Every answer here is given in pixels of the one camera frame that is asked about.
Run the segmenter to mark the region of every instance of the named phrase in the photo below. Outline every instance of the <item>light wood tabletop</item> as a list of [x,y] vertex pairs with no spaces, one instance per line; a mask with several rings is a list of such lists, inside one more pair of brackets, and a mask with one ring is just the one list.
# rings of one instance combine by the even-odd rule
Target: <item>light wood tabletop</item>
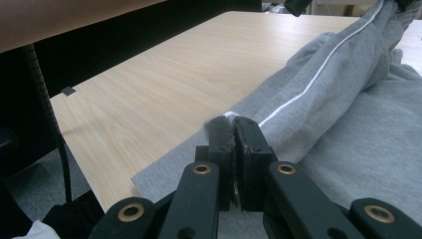
[[[62,134],[102,208],[139,196],[131,178],[356,18],[228,12],[52,98]],[[422,21],[398,48],[422,73]]]

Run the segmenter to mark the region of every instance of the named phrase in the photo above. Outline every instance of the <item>white cloth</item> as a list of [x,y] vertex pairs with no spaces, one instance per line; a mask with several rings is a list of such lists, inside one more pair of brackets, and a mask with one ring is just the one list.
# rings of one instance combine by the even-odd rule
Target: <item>white cloth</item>
[[37,220],[32,224],[26,236],[14,237],[13,239],[60,239],[60,237],[49,225]]

